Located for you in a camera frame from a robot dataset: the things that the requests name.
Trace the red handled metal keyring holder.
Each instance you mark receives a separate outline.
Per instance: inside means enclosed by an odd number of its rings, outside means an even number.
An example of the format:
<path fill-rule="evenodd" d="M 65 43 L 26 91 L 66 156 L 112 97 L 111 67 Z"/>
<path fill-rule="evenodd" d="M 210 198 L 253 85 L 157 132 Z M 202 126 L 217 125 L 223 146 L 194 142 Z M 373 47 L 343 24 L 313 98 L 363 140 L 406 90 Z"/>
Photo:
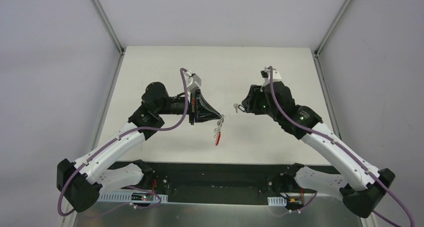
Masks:
<path fill-rule="evenodd" d="M 223 126 L 224 121 L 225 121 L 225 116 L 222 114 L 220 116 L 220 119 L 216 123 L 216 128 L 214 129 L 214 143 L 215 143 L 215 146 L 218 146 L 218 144 L 220 142 L 221 135 L 222 135 L 221 134 L 221 129 L 222 129 L 222 126 Z"/>

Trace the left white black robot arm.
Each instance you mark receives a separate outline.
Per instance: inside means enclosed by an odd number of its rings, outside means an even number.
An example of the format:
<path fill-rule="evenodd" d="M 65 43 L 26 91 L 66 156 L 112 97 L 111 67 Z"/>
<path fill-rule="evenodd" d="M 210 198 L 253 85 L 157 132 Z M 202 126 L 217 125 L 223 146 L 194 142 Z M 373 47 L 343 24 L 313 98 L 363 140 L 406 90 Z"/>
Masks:
<path fill-rule="evenodd" d="M 143 190 L 149 188 L 152 170 L 143 161 L 136 160 L 115 170 L 109 167 L 157 132 L 176 129 L 185 118 L 194 125 L 221 121 L 223 115 L 204 99 L 197 85 L 186 87 L 183 94 L 169 96 L 164 84 L 150 83 L 141 97 L 141 105 L 106 143 L 74 161 L 65 158 L 57 165 L 58 213 L 66 216 L 62 211 L 63 200 L 72 206 L 70 214 L 81 213 L 107 192 L 133 185 Z"/>

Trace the silver key with black tag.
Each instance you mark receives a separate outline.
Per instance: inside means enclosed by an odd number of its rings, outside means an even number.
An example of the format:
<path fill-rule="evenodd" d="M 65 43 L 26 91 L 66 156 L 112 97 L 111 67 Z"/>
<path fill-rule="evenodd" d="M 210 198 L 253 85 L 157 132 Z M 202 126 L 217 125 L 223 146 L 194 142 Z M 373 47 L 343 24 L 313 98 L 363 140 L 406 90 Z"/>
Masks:
<path fill-rule="evenodd" d="M 239 112 L 240 113 L 246 113 L 246 109 L 242 104 L 234 103 L 233 107 L 234 107 L 236 113 L 239 113 Z"/>

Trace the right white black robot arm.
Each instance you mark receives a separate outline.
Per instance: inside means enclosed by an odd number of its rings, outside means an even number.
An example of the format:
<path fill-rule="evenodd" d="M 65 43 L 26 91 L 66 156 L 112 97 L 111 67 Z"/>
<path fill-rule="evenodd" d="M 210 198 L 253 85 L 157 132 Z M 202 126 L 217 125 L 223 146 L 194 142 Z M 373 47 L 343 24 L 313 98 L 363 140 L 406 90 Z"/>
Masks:
<path fill-rule="evenodd" d="M 241 105 L 246 113 L 270 116 L 286 133 L 312 147 L 338 171 L 329 174 L 294 163 L 282 174 L 288 191 L 310 189 L 329 195 L 364 219 L 389 193 L 396 175 L 389 168 L 379 169 L 356 154 L 316 112 L 296 104 L 290 89 L 281 81 L 251 85 Z"/>

